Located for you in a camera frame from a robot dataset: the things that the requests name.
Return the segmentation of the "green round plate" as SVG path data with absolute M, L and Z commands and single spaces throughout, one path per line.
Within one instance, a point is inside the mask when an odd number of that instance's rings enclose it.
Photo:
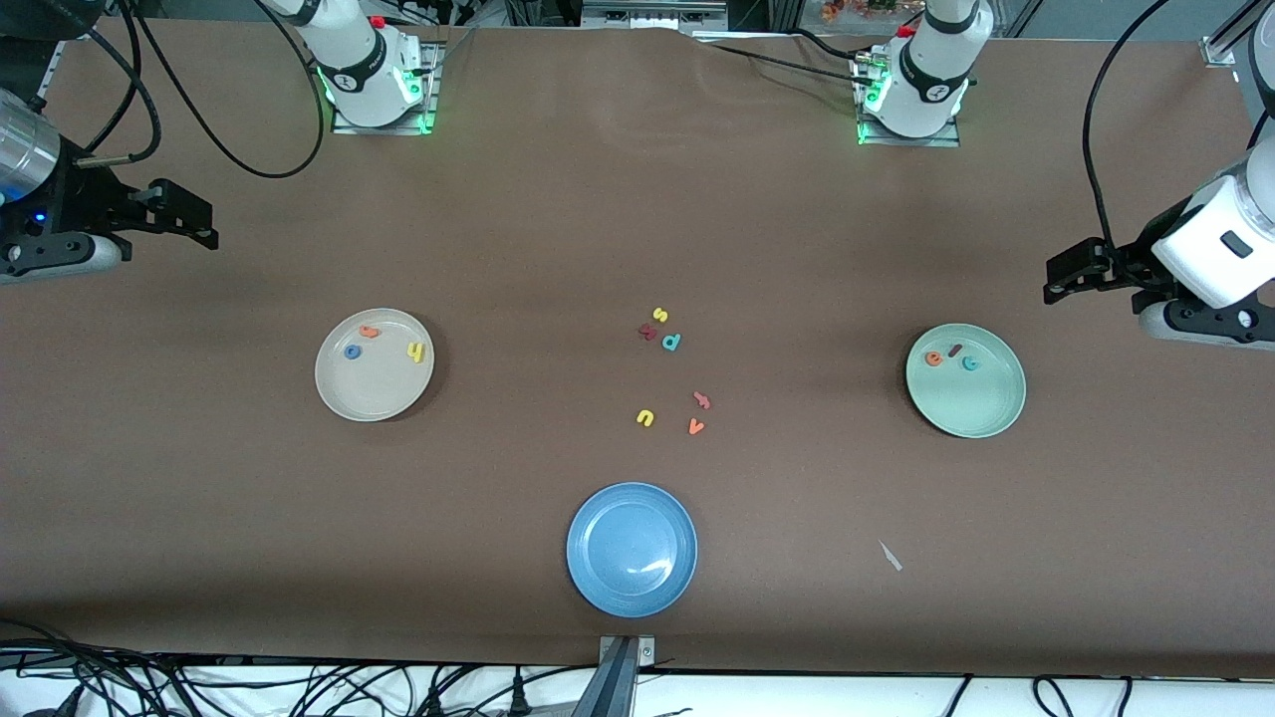
M 956 358 L 942 366 L 924 364 L 927 351 Z M 975 355 L 982 367 L 966 371 L 961 358 Z M 1012 426 L 1026 403 L 1026 373 L 1000 336 L 974 324 L 938 324 L 912 342 L 904 360 L 904 381 L 915 411 L 938 430 L 965 439 L 992 438 Z

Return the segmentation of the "aluminium corner extrusion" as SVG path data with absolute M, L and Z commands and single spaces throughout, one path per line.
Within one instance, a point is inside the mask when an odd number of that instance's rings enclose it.
M 1275 8 L 1275 0 L 1244 0 L 1211 34 L 1198 41 L 1207 68 L 1233 68 L 1243 42 Z

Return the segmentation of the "beige round plate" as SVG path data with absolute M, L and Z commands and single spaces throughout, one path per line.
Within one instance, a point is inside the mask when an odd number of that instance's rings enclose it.
M 360 327 L 377 327 L 377 339 L 360 337 Z M 426 346 L 423 362 L 405 355 L 409 342 Z M 343 356 L 347 344 L 360 344 L 363 353 L 351 361 Z M 317 395 L 340 418 L 377 422 L 395 418 L 414 404 L 433 376 L 433 339 L 409 313 L 376 307 L 354 313 L 323 339 L 314 364 Z

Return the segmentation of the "brown paper table cover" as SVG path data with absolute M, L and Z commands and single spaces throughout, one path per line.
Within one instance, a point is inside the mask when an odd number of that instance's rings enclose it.
M 988 45 L 928 149 L 857 145 L 833 79 L 666 29 L 479 29 L 432 134 L 329 137 L 282 181 L 147 56 L 163 145 L 120 175 L 204 196 L 221 248 L 133 235 L 1 287 L 0 617 L 171 652 L 584 663 L 645 632 L 674 670 L 1275 677 L 1275 356 L 1151 339 L 1125 292 L 1040 300 L 1096 233 L 1104 54 Z M 376 307 L 427 327 L 433 376 L 354 422 L 314 364 Z M 1020 358 L 1003 432 L 915 411 L 938 324 Z M 565 558 L 623 482 L 697 531 L 640 620 Z

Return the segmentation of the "blue round plate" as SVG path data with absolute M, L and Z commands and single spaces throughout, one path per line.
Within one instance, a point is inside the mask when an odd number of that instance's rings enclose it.
M 572 517 L 565 543 L 567 573 L 609 616 L 650 617 L 688 589 L 697 566 L 697 531 L 669 491 L 615 484 L 589 496 Z

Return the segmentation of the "aluminium frame rail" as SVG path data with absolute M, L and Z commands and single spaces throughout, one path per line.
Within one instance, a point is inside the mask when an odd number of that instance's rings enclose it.
M 52 85 L 52 80 L 55 78 L 55 73 L 56 73 L 56 70 L 57 70 L 57 68 L 59 68 L 59 65 L 61 63 L 61 59 L 62 59 L 62 56 L 65 54 L 65 46 L 68 46 L 68 42 L 65 42 L 65 41 L 56 43 L 56 47 L 52 50 L 52 54 L 48 57 L 48 61 L 47 61 L 47 65 L 46 65 L 46 69 L 45 69 L 45 77 L 41 78 L 40 85 L 38 85 L 37 92 L 34 94 L 34 100 L 32 100 L 33 108 L 37 111 L 37 114 L 41 114 L 45 110 L 46 105 L 47 105 L 47 94 L 48 94 L 48 91 L 50 91 L 50 88 Z

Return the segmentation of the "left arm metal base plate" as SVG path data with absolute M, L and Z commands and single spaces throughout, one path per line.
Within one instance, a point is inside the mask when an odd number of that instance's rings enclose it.
M 857 137 L 861 145 L 924 145 L 924 148 L 958 148 L 960 145 L 956 114 L 961 108 L 958 100 L 943 117 L 943 126 L 928 137 L 905 137 L 892 131 L 873 114 L 892 87 L 890 59 L 884 54 L 887 46 L 870 46 L 857 51 L 848 68 L 853 79 L 866 79 L 864 85 L 856 85 Z

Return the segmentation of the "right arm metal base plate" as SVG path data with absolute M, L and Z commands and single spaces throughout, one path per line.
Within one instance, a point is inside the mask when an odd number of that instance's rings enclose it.
M 320 70 L 334 108 L 337 134 L 428 135 L 439 108 L 446 45 L 389 28 L 382 66 L 357 83 L 348 73 Z

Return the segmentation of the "grey metal frame piece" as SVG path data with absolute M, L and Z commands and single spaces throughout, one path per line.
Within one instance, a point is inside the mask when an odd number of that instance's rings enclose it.
M 727 32 L 727 0 L 581 0 L 580 27 Z

